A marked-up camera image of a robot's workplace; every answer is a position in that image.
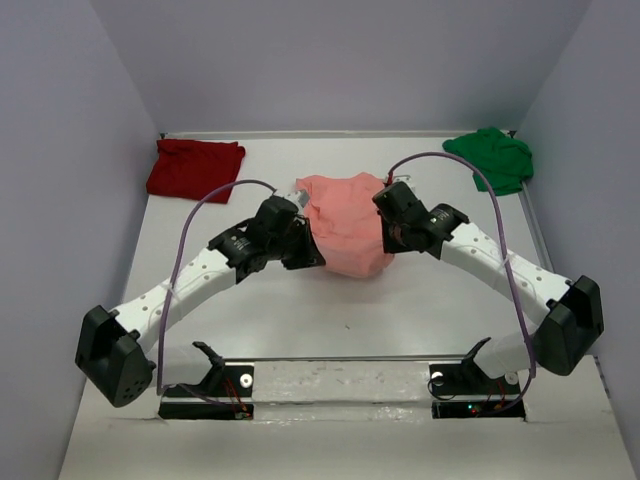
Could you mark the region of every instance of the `folded red towel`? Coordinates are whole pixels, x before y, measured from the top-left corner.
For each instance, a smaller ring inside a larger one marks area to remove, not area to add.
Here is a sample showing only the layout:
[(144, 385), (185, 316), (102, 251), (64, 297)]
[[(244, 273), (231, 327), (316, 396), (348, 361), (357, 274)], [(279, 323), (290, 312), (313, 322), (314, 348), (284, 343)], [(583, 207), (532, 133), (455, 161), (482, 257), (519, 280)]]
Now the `folded red towel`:
[[(245, 149), (234, 143), (158, 140), (158, 161), (147, 180), (147, 192), (165, 197), (201, 200), (207, 193), (238, 177)], [(227, 203), (231, 190), (210, 203)]]

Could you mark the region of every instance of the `purple cable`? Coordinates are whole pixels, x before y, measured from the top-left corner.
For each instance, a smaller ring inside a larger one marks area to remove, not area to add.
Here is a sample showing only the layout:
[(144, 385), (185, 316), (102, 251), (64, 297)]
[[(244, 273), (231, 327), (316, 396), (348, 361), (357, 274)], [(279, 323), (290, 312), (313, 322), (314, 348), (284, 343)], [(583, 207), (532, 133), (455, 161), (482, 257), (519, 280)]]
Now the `purple cable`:
[(471, 171), (473, 171), (473, 173), (478, 175), (478, 177), (480, 177), (482, 182), (487, 187), (487, 192), (489, 193), (489, 197), (491, 197), (491, 203), (493, 204), (493, 209), (495, 210), (495, 213), (496, 213), (496, 223), (498, 224), (498, 240), (499, 240), (499, 243), (500, 243), (500, 253), (502, 254), (502, 259), (504, 260), (504, 268), (505, 268), (505, 271), (507, 273), (507, 281), (509, 282), (509, 290), (511, 291), (511, 297), (513, 298), (513, 305), (514, 305), (514, 307), (516, 309), (516, 316), (518, 317), (518, 324), (520, 325), (520, 331), (522, 332), (522, 337), (524, 339), (524, 344), (527, 347), (527, 354), (529, 355), (529, 378), (528, 378), (525, 386), (523, 387), (522, 391), (520, 392), (520, 395), (518, 396), (518, 398), (516, 398), (515, 400), (513, 400), (509, 404), (505, 405), (503, 408), (501, 408), (499, 411), (496, 411), (495, 413), (504, 412), (505, 410), (513, 407), (520, 400), (522, 400), (522, 397), (524, 397), (524, 394), (529, 389), (529, 385), (531, 384), (531, 380), (533, 378), (535, 378), (535, 376), (536, 376), (536, 356), (535, 356), (535, 352), (533, 350), (533, 342), (531, 341), (531, 337), (529, 337), (529, 332), (527, 331), (527, 324), (525, 323), (525, 319), (524, 319), (524, 311), (522, 309), (522, 302), (520, 300), (520, 295), (518, 294), (518, 287), (516, 286), (515, 278), (513, 277), (513, 270), (511, 269), (511, 262), (509, 262), (509, 251), (507, 249), (507, 240), (506, 240), (505, 235), (504, 235), (504, 223), (502, 221), (502, 214), (500, 213), (500, 205), (498, 205), (498, 198), (496, 197), (496, 194), (493, 191), (493, 188), (491, 187), (491, 184), (489, 183), (487, 178), (483, 175), (483, 173), (475, 165), (473, 165), (472, 163), (468, 162), (464, 158), (462, 158), (462, 157), (460, 157), (458, 155), (454, 155), (452, 153), (422, 152), (422, 153), (416, 153), (415, 155), (411, 155), (410, 157), (407, 157), (405, 159), (400, 160), (393, 167), (391, 167), (391, 169), (389, 170), (389, 178), (388, 178), (388, 180), (391, 180), (393, 178), (393, 172), (398, 167), (404, 165), (407, 162), (415, 160), (416, 158), (421, 158), (421, 157), (443, 157), (443, 158), (448, 158), (450, 160), (454, 160), (454, 161), (456, 161), (458, 163), (461, 163), (462, 165), (464, 165), (465, 167), (467, 167)]
[(169, 316), (169, 306), (171, 305), (171, 296), (172, 292), (175, 289), (176, 281), (178, 280), (178, 273), (180, 273), (180, 263), (182, 262), (182, 255), (184, 254), (184, 245), (187, 241), (187, 232), (189, 231), (189, 226), (191, 225), (191, 221), (193, 217), (196, 215), (200, 207), (206, 203), (212, 197), (215, 197), (219, 193), (222, 193), (230, 188), (235, 187), (236, 185), (244, 185), (247, 183), (253, 183), (256, 185), (262, 185), (263, 187), (267, 187), (273, 193), (275, 193), (276, 189), (269, 185), (267, 182), (263, 182), (262, 180), (237, 180), (235, 182), (227, 183), (222, 187), (216, 188), (212, 192), (209, 192), (204, 196), (202, 200), (196, 203), (196, 206), (193, 207), (191, 213), (187, 217), (187, 220), (184, 222), (184, 226), (182, 227), (182, 234), (180, 235), (180, 242), (178, 243), (178, 253), (176, 255), (176, 261), (173, 264), (173, 270), (171, 272), (171, 277), (169, 278), (170, 288), (167, 289), (167, 295), (164, 297), (164, 306), (162, 307), (162, 315), (160, 316), (160, 331), (158, 332), (158, 377), (157, 377), (157, 386), (156, 392), (158, 395), (162, 395), (164, 385), (162, 384), (162, 373), (164, 369), (164, 336), (167, 330), (167, 317)]

